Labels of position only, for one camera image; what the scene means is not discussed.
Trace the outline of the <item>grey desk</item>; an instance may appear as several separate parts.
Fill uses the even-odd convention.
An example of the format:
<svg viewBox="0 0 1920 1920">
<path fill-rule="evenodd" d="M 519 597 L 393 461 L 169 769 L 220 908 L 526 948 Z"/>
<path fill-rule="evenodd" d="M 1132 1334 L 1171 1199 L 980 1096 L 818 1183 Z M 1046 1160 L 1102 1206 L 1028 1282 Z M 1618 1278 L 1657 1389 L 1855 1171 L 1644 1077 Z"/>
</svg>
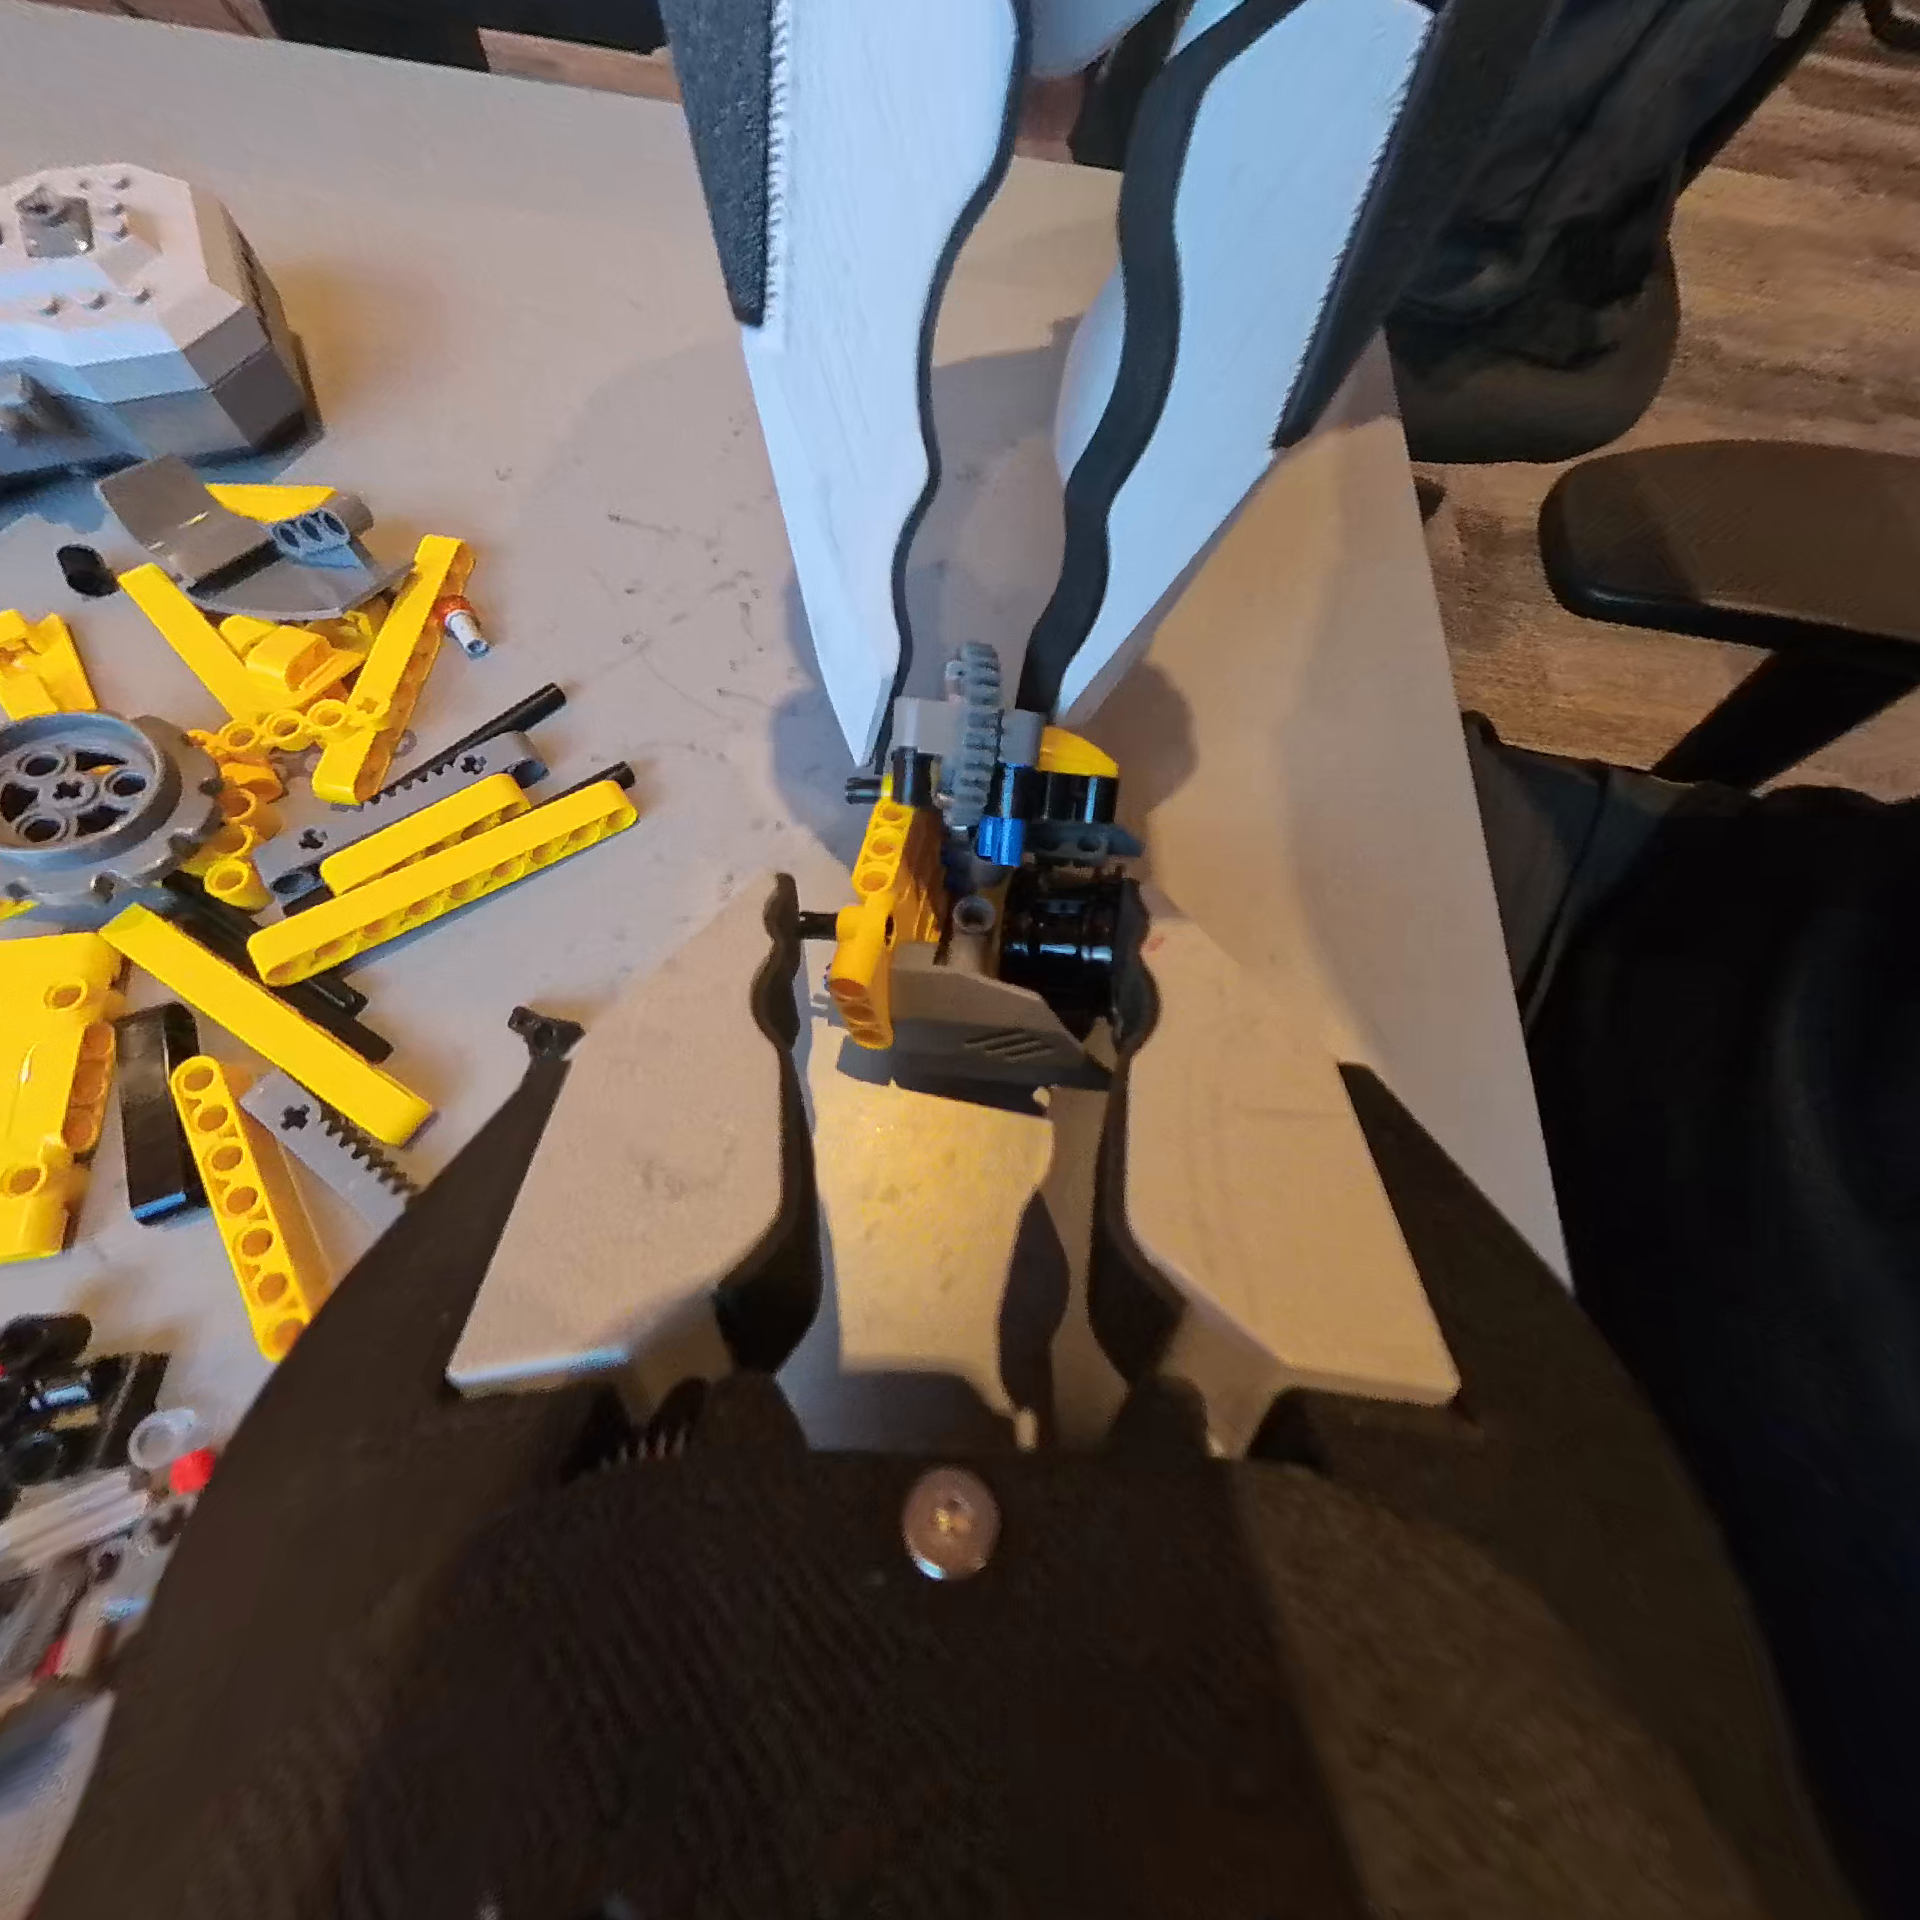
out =
<svg viewBox="0 0 1920 1920">
<path fill-rule="evenodd" d="M 502 659 L 420 750 L 543 681 L 554 781 L 636 763 L 634 829 L 368 959 L 439 1168 L 515 1085 L 511 1003 L 588 1027 L 763 874 L 841 896 L 848 748 L 805 629 L 678 108 L 285 44 L 4 11 L 4 161 L 152 162 L 266 254 L 319 380 L 301 471 L 463 537 Z M 1147 901 L 1370 1069 L 1560 1276 L 1470 763 L 1382 349 L 1268 469 L 1096 714 Z M 813 1438 L 997 1437 L 1037 1193 L 1089 1210 L 1100 1092 L 1055 1118 L 843 1071 L 795 986 L 825 1309 Z"/>
</svg>

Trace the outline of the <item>grey toothed rack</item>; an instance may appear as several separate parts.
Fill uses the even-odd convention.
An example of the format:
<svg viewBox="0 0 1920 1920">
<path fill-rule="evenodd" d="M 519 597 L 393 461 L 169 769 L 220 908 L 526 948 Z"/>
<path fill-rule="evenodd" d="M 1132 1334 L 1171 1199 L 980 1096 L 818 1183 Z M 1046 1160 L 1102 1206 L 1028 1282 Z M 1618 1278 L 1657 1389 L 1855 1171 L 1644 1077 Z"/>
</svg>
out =
<svg viewBox="0 0 1920 1920">
<path fill-rule="evenodd" d="M 519 788 L 545 781 L 547 765 L 529 735 L 563 706 L 566 690 L 559 684 L 541 684 L 481 728 L 376 790 L 363 804 L 326 803 L 313 788 L 289 795 L 279 809 L 282 829 L 251 855 L 269 903 L 300 913 L 300 901 L 323 887 L 326 856 L 344 853 L 478 781 L 505 774 Z"/>
<path fill-rule="evenodd" d="M 420 1197 L 393 1155 L 287 1073 L 257 1074 L 238 1095 L 240 1108 L 323 1189 L 347 1202 L 374 1233 L 385 1234 Z"/>
</svg>

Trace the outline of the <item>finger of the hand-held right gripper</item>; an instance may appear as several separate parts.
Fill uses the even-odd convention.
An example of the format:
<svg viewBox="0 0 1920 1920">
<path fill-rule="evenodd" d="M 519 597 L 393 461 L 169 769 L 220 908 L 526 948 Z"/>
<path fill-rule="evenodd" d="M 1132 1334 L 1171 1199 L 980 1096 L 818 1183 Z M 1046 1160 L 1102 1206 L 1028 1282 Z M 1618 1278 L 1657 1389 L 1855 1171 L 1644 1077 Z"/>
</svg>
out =
<svg viewBox="0 0 1920 1920">
<path fill-rule="evenodd" d="M 820 679 L 856 761 L 910 665 L 904 571 L 939 483 L 932 345 L 1012 156 L 1028 11 L 772 9 L 761 318 L 742 331 Z"/>
<path fill-rule="evenodd" d="M 1021 703 L 1086 716 L 1263 479 L 1435 39 L 1410 2 L 1196 4 L 1120 170 L 1054 420 L 1063 552 Z"/>
</svg>

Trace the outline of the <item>grey gear brick assembly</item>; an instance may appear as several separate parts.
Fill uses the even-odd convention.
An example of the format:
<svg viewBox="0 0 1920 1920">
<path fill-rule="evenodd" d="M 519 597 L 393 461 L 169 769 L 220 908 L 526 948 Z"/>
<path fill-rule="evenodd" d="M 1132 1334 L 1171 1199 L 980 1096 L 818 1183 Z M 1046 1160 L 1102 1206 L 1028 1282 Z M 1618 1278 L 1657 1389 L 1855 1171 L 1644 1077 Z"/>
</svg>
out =
<svg viewBox="0 0 1920 1920">
<path fill-rule="evenodd" d="M 1142 855 L 1117 823 L 1117 763 L 1006 704 L 997 657 L 975 640 L 947 659 L 939 699 L 894 703 L 887 750 L 876 773 L 846 782 L 846 801 L 932 818 L 950 877 L 996 882 L 1024 866 L 1097 871 Z"/>
</svg>

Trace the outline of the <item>grey sprocket wheel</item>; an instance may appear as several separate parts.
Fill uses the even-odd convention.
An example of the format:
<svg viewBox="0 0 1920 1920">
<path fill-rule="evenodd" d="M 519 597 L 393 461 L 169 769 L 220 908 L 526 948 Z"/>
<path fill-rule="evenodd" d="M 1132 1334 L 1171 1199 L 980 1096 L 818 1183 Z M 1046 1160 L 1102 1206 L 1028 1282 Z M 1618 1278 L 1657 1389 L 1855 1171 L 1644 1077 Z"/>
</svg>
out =
<svg viewBox="0 0 1920 1920">
<path fill-rule="evenodd" d="M 1 895 L 69 930 L 149 905 L 228 823 L 211 756 L 156 716 L 55 713 L 1 733 Z"/>
</svg>

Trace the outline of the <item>pile of toy building bricks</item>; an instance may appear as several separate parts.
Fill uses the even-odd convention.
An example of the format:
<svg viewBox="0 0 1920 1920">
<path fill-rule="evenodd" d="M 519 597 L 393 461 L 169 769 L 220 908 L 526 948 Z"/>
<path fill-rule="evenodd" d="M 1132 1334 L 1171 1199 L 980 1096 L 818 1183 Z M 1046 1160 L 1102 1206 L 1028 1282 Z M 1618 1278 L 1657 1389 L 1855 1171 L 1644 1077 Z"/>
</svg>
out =
<svg viewBox="0 0 1920 1920">
<path fill-rule="evenodd" d="M 207 486 L 177 458 L 110 476 L 100 499 L 146 560 L 115 571 L 67 544 L 60 573 L 76 592 L 124 597 L 218 706 L 213 728 L 156 718 L 211 758 L 225 823 L 154 903 L 125 905 L 105 924 L 35 922 L 30 906 L 4 901 L 4 1267 L 69 1248 L 115 1108 L 131 1225 L 209 1220 L 251 1344 L 274 1366 L 331 1291 L 304 1199 L 304 1185 L 323 1185 L 238 1095 L 279 1071 L 395 1159 L 434 1113 L 387 1069 L 392 1044 L 368 1027 L 368 1000 L 346 971 L 535 874 L 279 986 L 255 972 L 251 937 L 591 782 L 627 795 L 634 774 L 617 763 L 552 799 L 537 795 L 539 781 L 492 774 L 321 858 L 321 888 L 300 913 L 277 908 L 254 855 L 282 831 L 282 804 L 308 790 L 326 804 L 365 804 L 414 770 L 395 770 L 395 758 L 437 660 L 456 650 L 431 608 L 448 595 L 467 598 L 473 551 L 428 534 L 405 562 L 381 565 L 357 497 Z M 4 728 L 88 711 L 138 718 L 100 703 L 61 616 L 4 611 Z"/>
</svg>

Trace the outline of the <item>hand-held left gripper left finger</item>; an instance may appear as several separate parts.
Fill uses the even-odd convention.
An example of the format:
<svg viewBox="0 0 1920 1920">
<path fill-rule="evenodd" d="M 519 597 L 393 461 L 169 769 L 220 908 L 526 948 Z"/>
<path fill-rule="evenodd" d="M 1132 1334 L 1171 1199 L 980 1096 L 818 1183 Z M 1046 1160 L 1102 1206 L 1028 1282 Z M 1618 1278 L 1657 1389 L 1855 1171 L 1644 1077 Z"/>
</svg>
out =
<svg viewBox="0 0 1920 1920">
<path fill-rule="evenodd" d="M 467 1396 L 775 1374 L 824 1292 L 798 887 L 756 877 L 588 1025 L 457 1336 Z"/>
</svg>

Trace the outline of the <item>yellow black wheel brick assembly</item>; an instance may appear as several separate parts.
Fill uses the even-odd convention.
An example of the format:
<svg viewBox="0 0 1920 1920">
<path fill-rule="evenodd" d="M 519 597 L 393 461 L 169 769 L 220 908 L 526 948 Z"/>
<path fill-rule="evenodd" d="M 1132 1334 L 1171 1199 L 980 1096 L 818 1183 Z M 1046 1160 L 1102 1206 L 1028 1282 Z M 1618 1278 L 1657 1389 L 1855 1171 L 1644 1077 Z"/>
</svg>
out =
<svg viewBox="0 0 1920 1920">
<path fill-rule="evenodd" d="M 1117 765 L 1047 733 L 1033 761 L 991 767 L 971 826 L 935 777 L 933 756 L 901 750 L 849 784 L 870 804 L 849 901 L 798 919 L 827 948 L 827 1017 L 910 1092 L 1031 1108 L 1102 1088 L 1092 1039 L 1117 1018 L 1142 853 L 1117 818 Z"/>
</svg>

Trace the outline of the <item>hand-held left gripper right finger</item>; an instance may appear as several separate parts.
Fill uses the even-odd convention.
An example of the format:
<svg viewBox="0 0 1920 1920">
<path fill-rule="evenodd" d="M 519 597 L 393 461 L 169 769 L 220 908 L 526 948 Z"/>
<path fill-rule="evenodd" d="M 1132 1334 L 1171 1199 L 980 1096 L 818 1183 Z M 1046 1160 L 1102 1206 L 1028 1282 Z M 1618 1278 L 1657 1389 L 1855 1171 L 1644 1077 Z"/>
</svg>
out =
<svg viewBox="0 0 1920 1920">
<path fill-rule="evenodd" d="M 1244 1454 L 1291 1390 L 1444 1408 L 1460 1374 L 1332 1053 L 1184 916 L 1132 916 L 1096 1156 L 1092 1332 Z"/>
</svg>

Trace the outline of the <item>grey battery box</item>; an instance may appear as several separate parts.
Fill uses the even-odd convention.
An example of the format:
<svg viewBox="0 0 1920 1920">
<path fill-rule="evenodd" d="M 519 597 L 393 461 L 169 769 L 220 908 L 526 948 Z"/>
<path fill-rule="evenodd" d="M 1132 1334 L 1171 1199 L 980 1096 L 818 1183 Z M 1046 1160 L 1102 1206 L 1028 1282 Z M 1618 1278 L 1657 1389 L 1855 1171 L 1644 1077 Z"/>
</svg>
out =
<svg viewBox="0 0 1920 1920">
<path fill-rule="evenodd" d="M 319 429 L 276 285 L 216 197 L 122 161 L 4 185 L 4 491 Z"/>
</svg>

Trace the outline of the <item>long yellow holed beam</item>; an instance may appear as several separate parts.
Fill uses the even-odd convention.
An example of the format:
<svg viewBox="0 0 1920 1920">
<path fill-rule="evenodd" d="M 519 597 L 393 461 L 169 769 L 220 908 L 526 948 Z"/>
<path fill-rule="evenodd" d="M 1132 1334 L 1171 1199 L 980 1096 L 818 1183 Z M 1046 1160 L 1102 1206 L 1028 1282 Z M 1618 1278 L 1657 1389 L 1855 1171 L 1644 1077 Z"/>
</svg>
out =
<svg viewBox="0 0 1920 1920">
<path fill-rule="evenodd" d="M 263 984 L 279 988 L 349 964 L 586 853 L 636 821 L 623 787 L 594 781 L 257 930 L 247 942 L 251 968 Z"/>
</svg>

